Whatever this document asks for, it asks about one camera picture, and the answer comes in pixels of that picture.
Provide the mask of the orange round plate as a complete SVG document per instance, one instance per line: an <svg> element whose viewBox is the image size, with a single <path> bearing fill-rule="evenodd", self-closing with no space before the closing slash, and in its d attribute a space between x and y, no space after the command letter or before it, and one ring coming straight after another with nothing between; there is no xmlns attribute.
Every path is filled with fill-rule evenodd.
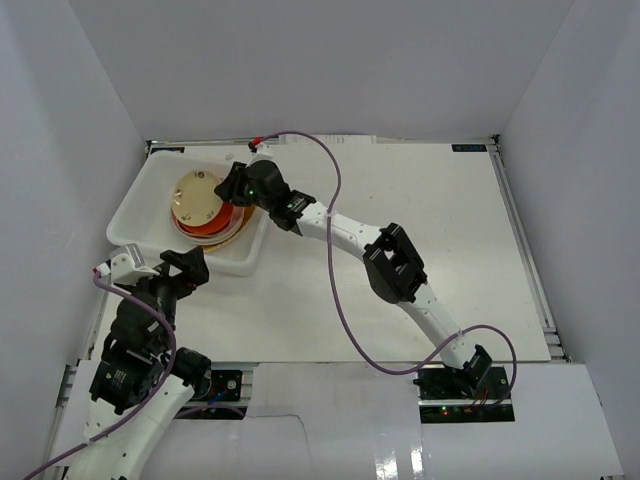
<svg viewBox="0 0 640 480"><path fill-rule="evenodd" d="M243 214L244 209L242 207L235 207L230 203L224 202L218 214L203 225L186 225L185 223L181 222L173 213L171 213L171 219L181 231L195 236L208 236L220 233L222 230L224 230L231 223L231 220L236 213Z"/></svg>

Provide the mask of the woven fan-shaped basket plate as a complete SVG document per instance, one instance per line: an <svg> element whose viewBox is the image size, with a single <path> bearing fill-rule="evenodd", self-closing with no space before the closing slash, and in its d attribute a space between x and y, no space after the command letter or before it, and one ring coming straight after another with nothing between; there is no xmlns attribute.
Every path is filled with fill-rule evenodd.
<svg viewBox="0 0 640 480"><path fill-rule="evenodd" d="M206 253L209 252L213 252L216 250L219 250L225 246L227 246L230 243L233 243L242 233L243 231L247 228L247 226L249 225L249 223L252 220L252 217L254 216L256 207L255 206L251 206L245 209L245 213L244 213L244 218L242 223L240 224L239 229L228 239L226 239L225 241L215 244L215 245L205 245L203 246L203 250Z"/></svg>

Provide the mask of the beige patterned small plate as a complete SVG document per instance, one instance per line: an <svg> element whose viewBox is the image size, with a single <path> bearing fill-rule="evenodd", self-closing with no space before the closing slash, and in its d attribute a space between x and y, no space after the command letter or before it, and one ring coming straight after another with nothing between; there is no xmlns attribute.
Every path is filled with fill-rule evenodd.
<svg viewBox="0 0 640 480"><path fill-rule="evenodd" d="M194 170L176 184L171 197L171 212L184 225L201 226L213 220L223 201L215 193L218 176L206 170Z"/></svg>

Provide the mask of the pink round plate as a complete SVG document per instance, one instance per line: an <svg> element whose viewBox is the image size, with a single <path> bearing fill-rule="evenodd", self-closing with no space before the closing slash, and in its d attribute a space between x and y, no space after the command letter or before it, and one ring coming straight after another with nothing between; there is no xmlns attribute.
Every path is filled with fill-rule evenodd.
<svg viewBox="0 0 640 480"><path fill-rule="evenodd" d="M195 245L215 245L218 243L221 243L223 241L225 241L226 239L230 238L240 227L240 224L243 221L244 218L244 213L243 214L238 214L236 213L232 220L231 223L224 229L222 230L220 233L214 234L214 235L208 235L208 236L195 236L195 235L190 235L184 231L181 231L173 222L174 227L178 230L178 232L185 237L187 240L189 240L191 243L195 244Z"/></svg>

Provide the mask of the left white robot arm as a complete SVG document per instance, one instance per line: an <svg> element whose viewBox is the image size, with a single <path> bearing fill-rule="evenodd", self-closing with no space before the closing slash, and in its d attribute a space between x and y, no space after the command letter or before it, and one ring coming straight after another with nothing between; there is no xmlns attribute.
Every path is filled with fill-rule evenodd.
<svg viewBox="0 0 640 480"><path fill-rule="evenodd" d="M177 304L209 280L204 251L166 250L148 266L135 244L94 269L94 283L120 297L89 387L89 414L68 479L137 479L167 427L211 387L211 360L179 346Z"/></svg>

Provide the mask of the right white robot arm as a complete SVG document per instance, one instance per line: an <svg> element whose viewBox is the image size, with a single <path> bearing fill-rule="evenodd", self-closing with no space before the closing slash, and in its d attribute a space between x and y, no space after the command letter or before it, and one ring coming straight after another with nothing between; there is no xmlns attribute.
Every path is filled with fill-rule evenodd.
<svg viewBox="0 0 640 480"><path fill-rule="evenodd" d="M372 291L407 313L436 346L453 390L472 399L486 389L490 355L464 337L440 303L422 258L400 225L371 226L332 214L314 197L291 189L270 160L234 163L215 193L234 206L259 207L280 229L324 240L330 250L337 248L360 260Z"/></svg>

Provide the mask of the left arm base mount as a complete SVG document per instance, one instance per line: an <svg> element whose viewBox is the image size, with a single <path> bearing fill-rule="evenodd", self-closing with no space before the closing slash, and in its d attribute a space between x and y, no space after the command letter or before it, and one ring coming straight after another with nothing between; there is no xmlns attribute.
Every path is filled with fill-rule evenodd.
<svg viewBox="0 0 640 480"><path fill-rule="evenodd" d="M190 405L198 409L186 414L190 419L242 420L246 407L241 406L243 371L212 370L209 387L200 387Z"/></svg>

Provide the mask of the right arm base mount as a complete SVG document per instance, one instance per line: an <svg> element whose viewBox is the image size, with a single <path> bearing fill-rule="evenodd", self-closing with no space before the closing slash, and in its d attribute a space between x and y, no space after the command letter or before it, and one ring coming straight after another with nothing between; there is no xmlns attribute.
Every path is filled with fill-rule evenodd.
<svg viewBox="0 0 640 480"><path fill-rule="evenodd" d="M474 392L454 383L444 368L425 368L413 380L423 425L512 423L515 413L504 367L492 367Z"/></svg>

